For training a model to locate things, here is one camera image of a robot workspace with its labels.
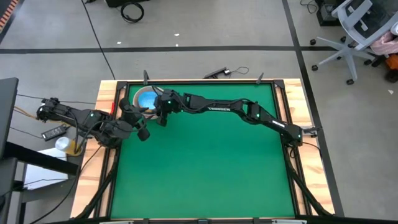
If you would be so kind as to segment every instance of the office chair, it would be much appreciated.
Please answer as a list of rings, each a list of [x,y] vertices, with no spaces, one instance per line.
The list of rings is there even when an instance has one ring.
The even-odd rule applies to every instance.
[[[347,85],[354,84],[358,76],[353,56],[367,59],[365,65],[371,64],[375,59],[371,55],[374,52],[368,47],[398,22],[398,12],[387,13],[385,8],[375,0],[373,2],[371,0],[346,0],[340,4],[331,15],[339,19],[347,35],[340,39],[341,42],[317,37],[318,40],[338,51],[317,65],[312,65],[312,70],[317,71],[318,66],[344,57],[351,73],[351,79],[346,83]],[[310,44],[315,45],[316,42],[312,39]]]

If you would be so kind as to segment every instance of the gray floor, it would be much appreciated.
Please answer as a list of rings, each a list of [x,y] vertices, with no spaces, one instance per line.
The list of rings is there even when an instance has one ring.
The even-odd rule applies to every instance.
[[[308,46],[318,35],[336,40],[343,35],[339,27],[320,27],[316,16],[300,6],[299,0],[288,2],[301,46]],[[282,0],[151,0],[142,5],[146,14],[138,24],[125,23],[119,12],[103,1],[86,5],[103,47],[293,46]],[[0,49],[97,47],[80,0],[25,0],[0,44]],[[353,86],[345,84],[349,70],[344,61],[329,63],[313,73],[310,66],[330,54],[303,52],[303,57],[345,214],[398,220],[398,86],[384,81],[383,66],[365,67],[361,60],[356,61],[359,80]],[[201,78],[224,66],[250,68],[247,75],[234,74],[235,78],[256,78],[261,72],[264,78],[301,78],[294,51],[131,52],[106,56],[118,79],[141,78],[143,69],[151,78]],[[100,81],[112,79],[100,53],[0,54],[0,67],[0,78],[19,78],[19,93],[63,100],[94,102]],[[30,113],[35,113],[39,104],[39,100],[19,97],[16,102]],[[20,114],[14,114],[11,125],[34,134],[54,127]],[[43,142],[13,130],[9,141],[34,150],[53,146],[53,141]],[[45,200],[28,203],[25,223],[61,200],[65,186],[54,188],[58,192]],[[66,220],[72,200],[69,197],[43,222]]]

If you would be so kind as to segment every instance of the red object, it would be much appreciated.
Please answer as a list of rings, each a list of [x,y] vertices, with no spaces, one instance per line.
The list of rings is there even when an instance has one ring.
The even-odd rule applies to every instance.
[[[398,55],[390,55],[390,57],[386,59],[386,63],[391,70],[398,69]]]
[[[114,102],[112,102],[111,114],[114,112]]]

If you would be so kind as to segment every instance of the table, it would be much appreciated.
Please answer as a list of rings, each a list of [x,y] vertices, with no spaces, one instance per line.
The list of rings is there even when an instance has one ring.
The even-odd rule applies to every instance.
[[[4,202],[3,208],[0,210],[0,223],[7,223],[12,191],[21,191],[23,188],[22,182],[14,180],[18,161],[70,175],[75,175],[78,171],[76,164],[47,156],[7,141],[17,96],[17,86],[17,78],[0,80],[0,201]]]
[[[150,85],[207,98],[257,100],[280,119],[312,125],[299,79],[262,80],[260,85],[255,81],[148,80]],[[143,80],[102,81],[95,109],[110,113],[118,100],[125,95],[131,100],[142,86]],[[154,122],[147,128],[151,137],[146,142],[133,133],[120,151],[102,150],[88,163],[78,181],[71,217],[91,200],[114,159],[118,162],[116,181],[103,194],[94,217],[242,219],[315,213],[287,177],[286,154],[276,132],[220,112],[171,114],[166,128]],[[310,136],[303,141],[317,145]],[[97,148],[97,142],[89,140],[83,162]],[[299,156],[290,160],[312,194],[333,213],[319,150],[306,144],[298,150]]]

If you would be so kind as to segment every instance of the green tabletop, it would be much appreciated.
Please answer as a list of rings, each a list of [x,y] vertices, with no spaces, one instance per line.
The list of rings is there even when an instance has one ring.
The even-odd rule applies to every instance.
[[[132,86],[129,99],[142,86]],[[249,98],[275,116],[271,84],[160,85],[210,99]],[[293,217],[279,135],[234,113],[170,114],[123,141],[111,218]]]

